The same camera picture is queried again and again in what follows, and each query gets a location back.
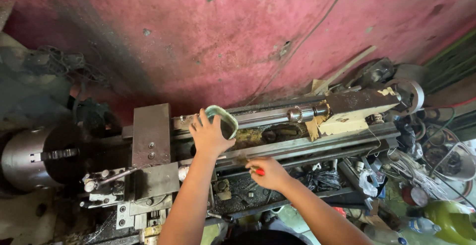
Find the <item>plastic bottle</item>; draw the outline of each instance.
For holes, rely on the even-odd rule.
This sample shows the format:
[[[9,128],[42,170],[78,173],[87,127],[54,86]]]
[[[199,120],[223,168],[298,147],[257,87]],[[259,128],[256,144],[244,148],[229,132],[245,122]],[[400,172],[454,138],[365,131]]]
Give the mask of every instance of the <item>plastic bottle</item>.
[[[393,244],[402,244],[406,245],[407,241],[398,236],[398,233],[393,230],[378,228],[373,225],[367,224],[364,227],[364,233],[371,240],[380,242],[382,244],[393,245]]]
[[[401,220],[400,229],[410,229],[426,235],[434,235],[436,232],[441,231],[441,227],[439,225],[434,224],[430,219],[423,217],[407,218]]]

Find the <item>lathe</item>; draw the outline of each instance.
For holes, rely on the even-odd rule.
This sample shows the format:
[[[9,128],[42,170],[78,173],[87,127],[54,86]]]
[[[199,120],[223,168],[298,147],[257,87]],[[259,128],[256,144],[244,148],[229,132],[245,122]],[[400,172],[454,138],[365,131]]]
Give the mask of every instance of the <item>lathe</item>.
[[[338,159],[397,147],[400,133],[393,122],[375,117],[407,108],[392,84],[227,110],[238,121],[237,142],[217,160],[206,225],[289,204],[280,193],[254,184],[233,158],[274,157],[297,176],[310,168],[337,169]],[[193,161],[191,120],[171,118],[170,105],[161,104],[136,108],[133,125],[106,138],[84,138],[82,125],[72,123],[5,135],[2,195],[68,188],[63,197],[82,209],[114,210],[84,244],[153,244]],[[332,206],[371,208],[353,170],[339,167],[340,189],[316,194]]]

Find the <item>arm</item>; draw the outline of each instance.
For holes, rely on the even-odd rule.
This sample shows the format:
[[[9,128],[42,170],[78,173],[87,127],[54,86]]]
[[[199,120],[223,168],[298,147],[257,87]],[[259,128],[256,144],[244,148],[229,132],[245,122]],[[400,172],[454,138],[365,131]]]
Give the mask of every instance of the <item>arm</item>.
[[[223,138],[220,116],[210,123],[205,111],[200,110],[201,125],[195,114],[189,126],[197,153],[193,158],[187,177],[177,194],[170,214],[165,220],[158,244],[200,244],[207,214],[208,190],[211,175],[218,156],[232,145],[235,139]]]
[[[300,181],[292,178],[275,159],[253,159],[248,162],[246,168],[251,166],[261,167],[265,171],[264,176],[250,172],[253,180],[262,187],[281,192],[290,200],[321,244],[373,244],[355,225],[342,217]]]

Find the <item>person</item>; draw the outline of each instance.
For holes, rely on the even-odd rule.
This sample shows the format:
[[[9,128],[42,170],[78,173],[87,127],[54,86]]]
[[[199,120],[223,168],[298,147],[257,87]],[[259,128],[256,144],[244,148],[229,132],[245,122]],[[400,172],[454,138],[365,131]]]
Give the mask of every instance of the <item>person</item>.
[[[193,116],[189,126],[197,153],[187,177],[183,181],[162,231],[160,245],[200,244],[207,214],[208,191],[211,175],[218,156],[235,144],[235,139],[223,138],[220,116],[215,115],[210,123],[205,110],[200,110],[200,119]],[[299,211],[310,230],[322,245],[371,245],[370,239],[346,218],[312,193],[300,181],[292,178],[272,158],[251,159],[246,168],[257,166],[265,175],[251,173],[261,187],[282,193]],[[222,244],[305,244],[295,236],[276,230],[243,232]]]

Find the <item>red handle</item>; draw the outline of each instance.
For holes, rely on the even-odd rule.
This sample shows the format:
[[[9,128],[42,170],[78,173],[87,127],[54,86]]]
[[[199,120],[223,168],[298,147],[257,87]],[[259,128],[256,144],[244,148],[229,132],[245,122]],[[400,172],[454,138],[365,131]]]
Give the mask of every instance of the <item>red handle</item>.
[[[265,170],[261,169],[261,168],[258,168],[255,170],[255,173],[257,175],[265,175]]]

